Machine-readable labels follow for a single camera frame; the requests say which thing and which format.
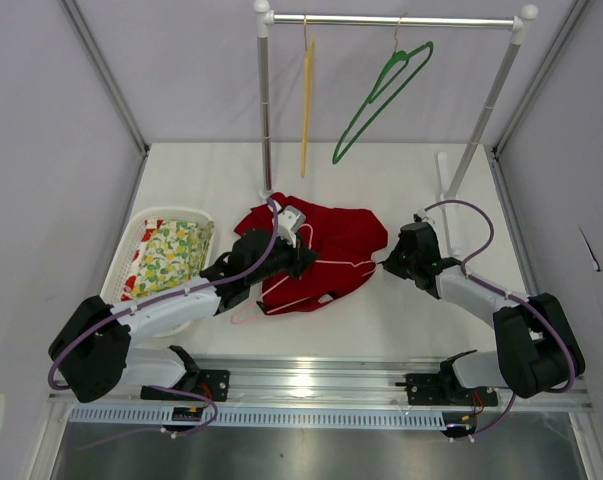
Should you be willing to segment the pink clothes hanger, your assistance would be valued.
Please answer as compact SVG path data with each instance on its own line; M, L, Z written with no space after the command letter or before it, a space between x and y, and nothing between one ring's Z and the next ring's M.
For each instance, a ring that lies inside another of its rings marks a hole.
M352 228L304 223L299 234L318 258L300 279L279 274L265 282L255 305L266 316L313 312L353 293L372 277L373 255L388 243L387 230L378 221Z

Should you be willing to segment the red skirt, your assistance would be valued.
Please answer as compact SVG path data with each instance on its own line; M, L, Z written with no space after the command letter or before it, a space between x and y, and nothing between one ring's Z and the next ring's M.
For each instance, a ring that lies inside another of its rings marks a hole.
M262 283L257 305L265 315L319 310L372 278L373 255L388 245L388 232L372 211L329 208L280 192L272 198L305 216L297 234L318 258L299 279L280 273Z

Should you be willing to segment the green clothes hanger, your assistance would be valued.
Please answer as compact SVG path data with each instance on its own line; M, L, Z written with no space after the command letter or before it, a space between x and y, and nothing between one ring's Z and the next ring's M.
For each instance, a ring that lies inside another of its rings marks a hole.
M435 44L428 40L413 48L399 48L398 31L404 15L399 17L394 28L394 48L377 78L337 140L332 153L332 164L337 165L356 144L363 133L407 88L415 77L428 65Z

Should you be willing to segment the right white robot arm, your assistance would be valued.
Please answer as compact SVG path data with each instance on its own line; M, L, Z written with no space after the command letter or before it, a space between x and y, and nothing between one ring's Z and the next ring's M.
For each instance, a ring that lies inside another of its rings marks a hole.
M521 296L480 276L461 261L441 256L437 235L426 222L401 227L398 242L382 262L385 271L437 300L462 308L490 326L496 348L457 354L441 364L439 395L460 403L477 387L505 387L521 398L570 388L585 372L585 359L566 313L554 295Z

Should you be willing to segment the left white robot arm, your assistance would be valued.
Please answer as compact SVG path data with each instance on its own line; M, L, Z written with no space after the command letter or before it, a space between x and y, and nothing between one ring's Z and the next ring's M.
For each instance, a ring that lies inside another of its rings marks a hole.
M81 403L96 401L119 386L138 386L144 400L185 400L202 394L205 380L182 347L142 349L150 338L196 320L224 313L252 286L278 274L300 278L319 255L298 240L252 229L231 251L182 285L114 304L95 295L83 300L49 347L47 381L69 390Z

